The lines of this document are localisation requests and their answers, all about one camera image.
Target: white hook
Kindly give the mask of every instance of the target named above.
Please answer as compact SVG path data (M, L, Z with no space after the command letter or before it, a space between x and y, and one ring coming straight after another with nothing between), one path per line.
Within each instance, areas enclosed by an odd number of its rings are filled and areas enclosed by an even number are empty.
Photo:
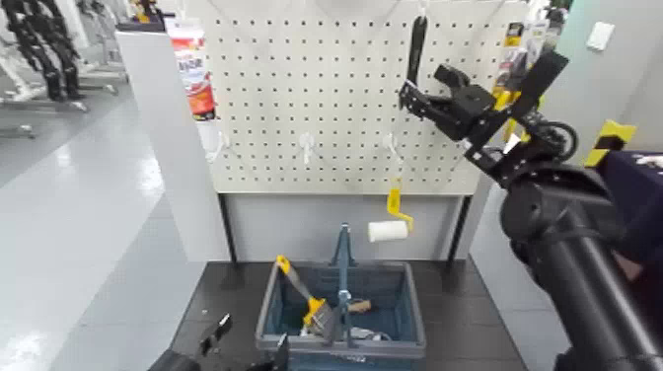
M309 165L309 162L311 161L311 153L313 152L315 145L316 141L311 133L305 132L299 136L299 146L304 150L304 165Z
M210 164L214 163L214 161L216 161L216 158L219 157L219 153L221 153L221 151L223 151L226 148L230 148L230 138L228 137L228 135L219 131L219 144L216 146L216 150L214 152L207 152L205 156L207 162Z
M430 6L430 0L419 0L419 14L421 18L426 18L426 12Z
M396 151L396 147L399 146L399 141L398 141L398 139L396 139L396 137L394 136L394 133L391 133L391 132L390 132L389 134L385 135L384 138L382 138L382 146L383 146L385 149L388 149L388 150L392 153L392 155L393 155L394 157L396 157L396 161L399 162L399 165L402 165L402 164L403 164L403 162L404 162L404 161L403 161L403 158L402 158L401 155L399 155L399 153Z

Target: white wall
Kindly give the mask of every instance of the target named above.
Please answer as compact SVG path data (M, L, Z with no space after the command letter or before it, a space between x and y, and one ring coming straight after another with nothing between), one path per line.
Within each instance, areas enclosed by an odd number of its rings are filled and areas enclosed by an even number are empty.
M279 254L329 260L342 222L350 224L357 259L445 259L460 205L459 197L405 196L401 207L414 218L413 233L370 244L367 223L394 220L386 195L233 194L228 200L238 258L249 261L272 261Z
M184 6L184 0L157 0L157 6L164 13L176 13Z
M662 11L663 2L647 0L573 4L557 47L570 63L548 90L542 112L578 130L576 161L586 157L606 119L638 126L629 148L661 148L656 87L663 83ZM586 46L599 21L616 25L602 52Z

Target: blue basket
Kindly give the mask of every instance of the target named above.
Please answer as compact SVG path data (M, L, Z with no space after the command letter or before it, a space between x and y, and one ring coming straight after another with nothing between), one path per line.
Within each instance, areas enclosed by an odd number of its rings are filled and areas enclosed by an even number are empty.
M417 369L425 356L425 333L409 264L368 261L355 263L350 256L349 233L343 225L332 264L293 264L315 297L325 298L333 308L343 307L345 288L353 299L370 299L373 309L365 314L345 314L343 324L387 334L391 341L340 340L299 336L308 311L304 297L275 263L256 329L256 345L276 351L282 334L289 334L290 369L394 370Z

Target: white pegboard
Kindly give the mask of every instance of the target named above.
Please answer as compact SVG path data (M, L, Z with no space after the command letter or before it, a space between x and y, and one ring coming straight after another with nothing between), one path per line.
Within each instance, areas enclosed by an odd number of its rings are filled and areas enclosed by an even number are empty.
M479 173L430 121L400 111L417 1L197 0L217 125L231 147L211 165L219 192L471 194ZM440 63L487 89L521 1L431 1L419 86L444 94ZM383 147L394 134L397 157ZM302 134L313 136L308 165Z

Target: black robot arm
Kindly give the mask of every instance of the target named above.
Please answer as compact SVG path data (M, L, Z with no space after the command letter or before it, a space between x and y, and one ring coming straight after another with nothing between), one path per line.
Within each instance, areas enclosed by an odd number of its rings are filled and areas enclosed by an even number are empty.
M41 45L33 24L29 22L30 12L26 3L23 0L0 0L0 5L7 16L7 29L16 37L18 50L35 71L41 71L48 97L53 101L63 101L60 73Z
M25 18L34 31L48 44L60 60L67 97L72 100L81 98L79 94L78 67L76 58L80 55L74 47L64 18L53 0L14 0L25 1L30 10ZM41 7L45 7L50 16Z
M413 38L422 25L414 21ZM420 50L410 54L418 63ZM493 109L489 92L442 65L435 78L450 88L451 97L426 96L408 80L399 99L410 113L464 141L468 161L507 189L502 230L550 294L571 342L555 369L661 371L660 334L649 325L612 255L624 224L610 194L593 171L563 164L577 147L575 131L537 112L541 95L567 62L556 53L543 55L523 80L521 97L502 111ZM408 72L417 68L409 66ZM531 139L504 154L487 144L508 118Z

